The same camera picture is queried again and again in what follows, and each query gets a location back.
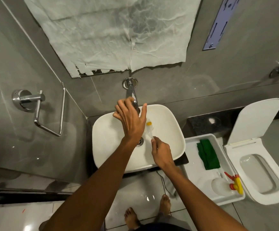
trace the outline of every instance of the hand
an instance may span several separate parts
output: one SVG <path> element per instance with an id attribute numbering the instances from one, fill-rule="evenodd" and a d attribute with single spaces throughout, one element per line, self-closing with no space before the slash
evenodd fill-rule
<path id="1" fill-rule="evenodd" d="M 132 97 L 117 101 L 117 105 L 115 105 L 116 111 L 113 113 L 113 117 L 121 121 L 125 138 L 137 144 L 145 130 L 147 104 L 145 103 L 143 105 L 141 116 L 139 117 L 132 105 L 132 101 L 134 101 Z"/>
<path id="2" fill-rule="evenodd" d="M 164 168 L 175 166 L 172 152 L 167 143 L 162 142 L 158 137 L 154 136 L 151 140 L 153 160 L 163 171 Z"/>

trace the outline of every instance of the white scrub brush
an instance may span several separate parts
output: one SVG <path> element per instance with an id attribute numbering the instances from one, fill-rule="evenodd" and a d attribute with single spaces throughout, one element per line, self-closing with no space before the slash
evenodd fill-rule
<path id="1" fill-rule="evenodd" d="M 152 131 L 153 131 L 152 122 L 149 118 L 147 118 L 146 124 L 145 124 L 145 132 L 151 139 L 153 139 Z"/>

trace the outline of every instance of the white tray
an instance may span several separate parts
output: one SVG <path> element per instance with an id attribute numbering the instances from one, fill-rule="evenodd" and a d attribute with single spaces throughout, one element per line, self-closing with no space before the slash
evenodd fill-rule
<path id="1" fill-rule="evenodd" d="M 218 157 L 220 168 L 206 170 L 203 161 L 201 160 L 197 143 L 200 140 L 208 139 L 212 144 L 215 153 Z M 219 145 L 216 137 L 213 134 L 206 134 L 201 136 L 195 136 L 191 138 L 185 138 L 186 147 L 185 153 L 188 157 L 189 163 L 183 165 L 184 170 L 191 182 L 194 183 L 205 195 L 207 195 L 212 201 L 217 205 L 224 205 L 232 202 L 236 202 L 245 198 L 245 194 L 240 195 L 237 191 L 230 196 L 220 196 L 212 190 L 211 182 L 215 178 L 224 178 L 230 183 L 233 183 L 224 172 L 227 172 L 229 175 L 234 175 L 234 171 L 227 159 L 226 153 L 223 148 Z"/>

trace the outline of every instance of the sink drain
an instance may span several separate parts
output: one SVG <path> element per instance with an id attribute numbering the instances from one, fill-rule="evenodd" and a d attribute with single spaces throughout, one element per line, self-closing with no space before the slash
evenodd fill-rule
<path id="1" fill-rule="evenodd" d="M 140 147 L 140 146 L 143 145 L 143 143 L 144 143 L 144 139 L 143 139 L 143 137 L 141 137 L 139 143 L 138 143 L 136 146 L 137 146 L 137 147 Z"/>

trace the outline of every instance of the person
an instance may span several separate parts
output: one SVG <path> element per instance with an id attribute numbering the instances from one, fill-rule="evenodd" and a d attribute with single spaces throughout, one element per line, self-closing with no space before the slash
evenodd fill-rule
<path id="1" fill-rule="evenodd" d="M 99 231 L 111 208 L 130 156 L 145 129 L 147 104 L 141 116 L 132 105 L 133 98 L 115 105 L 113 116 L 121 121 L 124 137 L 118 148 L 52 215 L 43 231 Z M 176 188 L 198 231 L 247 231 L 238 221 L 203 194 L 175 166 L 170 146 L 158 137 L 152 140 L 152 156 Z M 186 222 L 171 218 L 170 200 L 162 196 L 155 222 L 141 225 L 132 208 L 125 213 L 130 230 L 190 230 Z"/>

